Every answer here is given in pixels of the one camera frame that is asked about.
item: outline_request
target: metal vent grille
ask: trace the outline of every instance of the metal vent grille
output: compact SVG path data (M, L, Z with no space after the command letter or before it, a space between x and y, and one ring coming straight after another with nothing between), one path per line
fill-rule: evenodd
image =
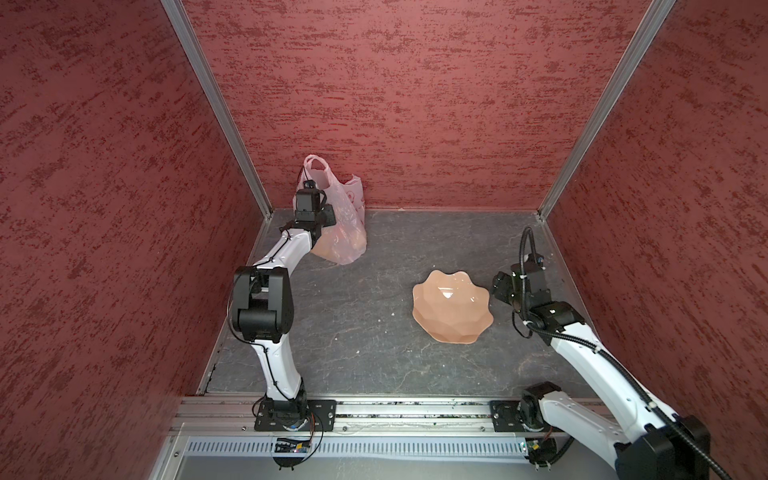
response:
M447 437L325 437L315 453L318 457L369 457L442 460L526 462L522 439ZM192 437L185 455L269 457L275 443L270 439L244 437ZM304 456L280 454L279 456Z

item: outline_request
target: red wire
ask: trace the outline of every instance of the red wire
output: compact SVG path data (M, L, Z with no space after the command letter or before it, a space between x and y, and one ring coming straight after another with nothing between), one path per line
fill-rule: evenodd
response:
M543 439L543 440L541 440L539 443L544 443L544 442L546 442L546 441L547 441L547 439L549 438L549 436L550 436L550 435L552 435L552 427L551 427L551 426L549 427L549 432L547 432L547 435L546 435L546 436L544 437L544 439Z

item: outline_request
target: aluminum frame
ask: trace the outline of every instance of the aluminum frame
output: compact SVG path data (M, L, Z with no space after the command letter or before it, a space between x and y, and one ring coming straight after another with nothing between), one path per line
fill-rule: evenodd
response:
M240 169L243 171L243 176L245 176L248 182L253 198L256 199L261 214L266 219L273 212L272 204L266 196L264 186L261 184L261 179L256 173L256 168L253 166L243 138L237 130L230 109L227 107L227 102L221 94L219 84L216 83L214 73L210 70L210 66L205 59L205 54L194 33L187 11L181 4L181 0L161 0L161 3L170 19L170 23L174 27L182 48L184 48L184 53L187 54L187 58L189 58L192 64L197 80L200 82L200 86L203 87L203 92L205 92L205 96L210 102L210 107L213 109L219 125L221 125L221 130L230 144L232 153L237 159Z
M597 137L603 123L608 118L611 110L613 110L614 105L616 105L621 92L624 91L624 87L629 83L629 79L643 59L645 52L650 47L654 37L656 37L659 28L661 28L674 3L675 0L653 0L648 6L648 10L646 10L629 45L627 45L627 50L621 56L621 60L616 65L611 79L608 80L603 94L598 100L598 104L592 111L589 120L587 120L584 130L581 131L581 135L576 140L571 153L566 158L547 196L541 202L538 212L543 220L547 220L558 199L563 194L568 181L573 177L576 168L581 163L595 137Z
M333 432L327 439L353 438L360 441L386 438L393 442L402 439L422 439L439 442L440 439L465 439L467 442L498 443L507 439L536 438L547 432L494 432L490 401L519 400L507 397L463 396L315 396L311 399L335 399L336 419ZM253 404L261 399L255 395L213 394L185 397L168 433L151 480L173 480L187 453L190 442L205 438L220 441L243 438L271 439L285 436L285 432L255 432L253 430ZM615 422L600 399L576 399L583 407ZM551 436L565 437L564 432ZM237 455L228 452L228 456ZM489 457L488 461L499 461Z

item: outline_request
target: black cable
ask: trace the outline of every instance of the black cable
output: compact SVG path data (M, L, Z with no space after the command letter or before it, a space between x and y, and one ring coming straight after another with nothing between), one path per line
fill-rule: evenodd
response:
M527 241L531 242L531 253L533 254L534 261L538 258L538 253L536 252L536 241L533 238L533 229L530 227L526 227L523 229L523 235L520 237L520 249L518 250L518 259L520 262L520 318L522 318L523 323L526 323L528 321L528 298L527 298L527 290L528 290L528 276L525 275L525 243ZM529 339L533 336L533 332L531 330L528 331L528 335L524 335L523 332L520 331L518 328L517 323L515 322L515 311L512 310L512 326L515 328L515 331L523 337L524 339Z
M318 422L320 422L320 441L317 442L317 447L315 447L315 449L312 450L312 453L302 458L301 462L297 463L296 465L301 465L307 460L309 460L310 458L312 458L312 455L315 455L315 452L319 450L320 445L323 444L323 437L325 436L325 433L326 433L326 425L323 423L323 419L320 418L320 415L315 415L315 412L312 412L312 415L317 419Z
M286 400L293 400L293 397L289 397L285 393L283 393L283 390L280 390L280 387L277 386L277 380L275 380L275 375L272 373L272 366L270 365L270 357L266 354L268 351L267 348L264 345L259 345L262 350L264 350L264 358L266 359L266 367L270 371L270 377L272 377L272 385L277 389L277 392L285 397Z
M631 373L629 373L629 370L624 368L621 363L614 358L610 353L608 353L605 349L599 349L597 345L594 343L581 339L577 336L568 335L565 333L558 333L558 332L550 332L548 330L537 328L536 326L533 326L530 323L526 323L526 326L531 329L531 331L538 333L539 335L545 335L550 336L555 339L561 339L566 340L568 342L578 343L579 345L586 346L587 348L591 349L593 352L597 353L599 356L606 359L620 374L624 377L624 379L627 380L627 382L632 386L635 392L640 396L640 398L645 402L646 406L651 410L653 413L656 414L659 419L661 419L662 422L667 424L668 427L674 432L680 439L685 442L686 445L688 445L697 455L699 455L712 469L713 472L717 474L720 478L723 480L731 480L730 475L725 471L723 467L720 466L717 462L715 462L714 458L710 457L700 446L696 444L696 442L688 436L686 432L683 431L680 427L678 427L674 420L669 418L666 413L664 413L661 408L656 405L656 402L653 401L653 399L648 395L648 392L645 391L642 385L632 376Z
M519 336L523 337L524 339L529 339L533 336L533 332L531 330L528 331L528 335L525 335L523 332L520 331L518 328L518 323L515 322L515 311L512 310L512 326L515 328L515 332L518 333Z
M265 263L272 263L273 261L275 261L275 257L277 257L277 254L280 253L280 251L283 249L283 247L286 246L286 243L288 243L288 240L290 240L290 232L288 230L285 230L285 232L288 234L288 236L286 237L286 239L283 242L283 244L280 245L280 247L277 250L275 250L275 253L272 254L270 259L269 260L264 260L262 263L257 263L257 264L255 264L253 266L264 265Z
M563 444L563 446L562 446L562 447L561 447L561 448L560 448L560 449L557 451L557 453L555 453L555 454L552 456L552 458L550 458L549 462L545 462L545 463L536 463L536 464L534 464L534 465L537 465L537 466L539 466L539 467L548 467L548 466L550 466L550 465L554 465L555 463L557 463L557 462L558 462L558 460L560 460L561 458L563 458L563 455L565 455L565 453L566 453L566 452L568 451L568 449L571 447L571 445L573 444L573 442L574 442L574 438L573 438L573 437L569 437L569 438L568 438L568 440L566 440L566 441L565 441L565 444Z
M260 399L255 401L253 405L250 406L250 412L253 413L253 417L256 417L256 406L259 405L264 399L266 398L265 395L262 395Z

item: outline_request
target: red textured wall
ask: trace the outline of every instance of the red textured wall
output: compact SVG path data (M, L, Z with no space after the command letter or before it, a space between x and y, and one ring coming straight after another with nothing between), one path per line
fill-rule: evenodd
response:
M270 199L301 160L370 207L538 208L649 0L186 0Z
M734 478L768 472L766 25L678 0L549 220L601 338Z
M4 2L0 59L0 478L146 478L260 215L160 2Z

